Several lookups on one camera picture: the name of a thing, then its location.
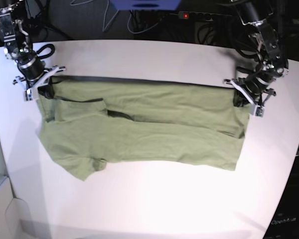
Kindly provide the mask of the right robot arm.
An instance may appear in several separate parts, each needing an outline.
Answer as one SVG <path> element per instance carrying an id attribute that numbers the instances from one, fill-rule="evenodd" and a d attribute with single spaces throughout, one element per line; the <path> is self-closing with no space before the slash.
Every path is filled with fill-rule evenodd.
<path id="1" fill-rule="evenodd" d="M 13 84 L 20 85 L 26 101 L 38 100 L 40 96 L 54 98 L 52 76 L 65 67 L 47 68 L 44 59 L 55 53 L 51 43 L 38 50 L 33 49 L 30 35 L 30 18 L 22 0 L 0 0 L 0 38 L 3 40 L 5 57 L 16 63 L 21 76 Z"/>

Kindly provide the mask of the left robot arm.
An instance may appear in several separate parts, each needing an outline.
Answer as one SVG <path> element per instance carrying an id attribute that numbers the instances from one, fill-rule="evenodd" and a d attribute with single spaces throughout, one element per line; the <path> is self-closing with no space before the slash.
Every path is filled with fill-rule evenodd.
<path id="1" fill-rule="evenodd" d="M 219 5 L 234 9 L 243 26 L 250 29 L 249 38 L 255 43 L 254 54 L 245 54 L 237 47 L 236 40 L 229 31 L 232 46 L 244 58 L 253 59 L 257 65 L 251 69 L 236 67 L 236 71 L 246 74 L 245 78 L 225 79 L 224 83 L 235 89 L 235 107 L 249 105 L 249 114 L 262 117 L 265 103 L 276 96 L 270 84 L 289 72 L 289 63 L 284 48 L 280 44 L 280 34 L 269 23 L 273 10 L 267 0 L 222 0 Z"/>

